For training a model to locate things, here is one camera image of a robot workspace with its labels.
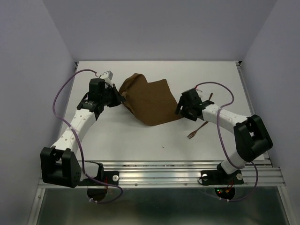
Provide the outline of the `brown cloth napkin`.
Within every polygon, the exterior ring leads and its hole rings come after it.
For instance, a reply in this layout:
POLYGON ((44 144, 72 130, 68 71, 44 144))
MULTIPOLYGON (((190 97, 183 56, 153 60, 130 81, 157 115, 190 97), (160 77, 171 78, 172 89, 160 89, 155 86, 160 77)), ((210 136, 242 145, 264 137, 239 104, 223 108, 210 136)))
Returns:
POLYGON ((125 98, 123 105, 146 126, 156 126, 180 120, 175 114, 177 101, 166 79, 148 82, 143 74, 127 78, 119 89, 125 98))

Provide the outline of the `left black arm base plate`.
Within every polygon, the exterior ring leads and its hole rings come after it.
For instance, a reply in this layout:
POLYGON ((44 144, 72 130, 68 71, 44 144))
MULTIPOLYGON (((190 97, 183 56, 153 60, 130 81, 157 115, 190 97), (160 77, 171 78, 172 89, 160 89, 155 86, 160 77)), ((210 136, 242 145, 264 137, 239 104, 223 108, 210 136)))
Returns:
MULTIPOLYGON (((119 177, 120 173, 119 171, 104 171, 103 178, 95 177, 96 180, 99 180, 100 182, 111 184, 111 185, 119 185, 119 177)), ((89 178, 85 178, 82 181, 78 183, 78 186, 100 186, 101 184, 92 181, 89 178)))

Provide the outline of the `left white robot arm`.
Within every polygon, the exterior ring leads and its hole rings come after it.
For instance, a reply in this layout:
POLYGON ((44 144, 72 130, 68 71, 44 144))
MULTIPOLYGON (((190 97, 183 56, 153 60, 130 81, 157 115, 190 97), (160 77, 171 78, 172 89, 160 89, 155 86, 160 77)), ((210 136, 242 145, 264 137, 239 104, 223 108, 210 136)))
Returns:
POLYGON ((125 99, 112 83, 109 71, 99 78, 92 78, 89 91, 77 106, 71 122, 60 138, 40 153, 42 180, 69 188, 75 188, 87 177, 84 162, 79 163, 76 153, 82 152, 82 141, 88 130, 98 120, 105 107, 116 107, 125 99))

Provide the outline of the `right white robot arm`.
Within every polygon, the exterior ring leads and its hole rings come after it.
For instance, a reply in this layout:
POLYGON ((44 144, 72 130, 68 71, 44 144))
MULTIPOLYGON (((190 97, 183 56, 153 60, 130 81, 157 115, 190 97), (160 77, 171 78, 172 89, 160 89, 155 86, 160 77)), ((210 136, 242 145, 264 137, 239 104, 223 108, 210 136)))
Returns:
POLYGON ((216 124, 218 135, 221 135, 220 128, 234 135, 235 152, 226 154, 226 160, 216 170, 216 179, 221 183, 229 181, 234 172, 273 147, 261 117, 256 114, 250 117, 238 115, 222 109, 210 100, 202 101, 196 89, 181 94, 175 113, 189 120, 201 119, 216 124))

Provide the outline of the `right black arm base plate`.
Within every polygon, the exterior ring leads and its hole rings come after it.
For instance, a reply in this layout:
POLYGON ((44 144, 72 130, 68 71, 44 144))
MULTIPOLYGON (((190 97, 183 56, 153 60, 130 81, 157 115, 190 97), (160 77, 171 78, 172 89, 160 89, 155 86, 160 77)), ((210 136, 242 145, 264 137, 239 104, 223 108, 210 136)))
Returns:
POLYGON ((227 174, 221 170, 205 170, 200 171, 201 176, 198 178, 198 183, 203 186, 210 185, 228 185, 233 182, 234 185, 244 184, 241 170, 237 170, 232 174, 227 174))

